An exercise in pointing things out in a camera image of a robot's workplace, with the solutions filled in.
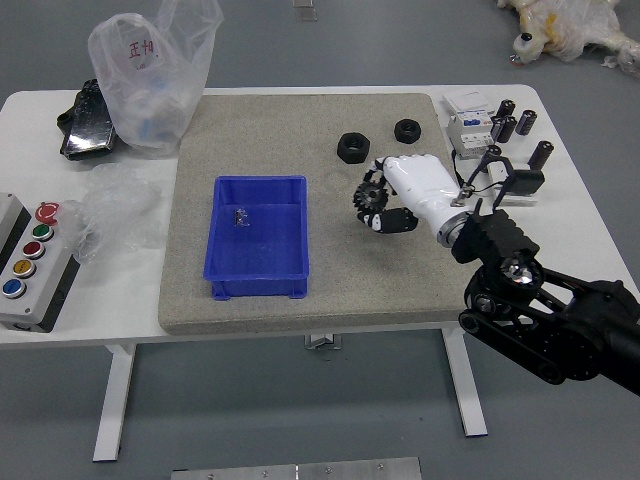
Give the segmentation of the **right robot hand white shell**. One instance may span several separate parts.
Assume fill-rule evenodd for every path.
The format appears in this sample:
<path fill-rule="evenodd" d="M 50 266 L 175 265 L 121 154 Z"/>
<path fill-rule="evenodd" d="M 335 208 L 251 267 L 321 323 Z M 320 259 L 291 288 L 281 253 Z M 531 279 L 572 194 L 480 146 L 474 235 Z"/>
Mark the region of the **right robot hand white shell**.
<path fill-rule="evenodd" d="M 435 239 L 450 248 L 469 211 L 459 193 L 437 157 L 401 155 L 371 162 L 353 204 L 357 218 L 377 233 L 410 232 L 424 220 Z"/>

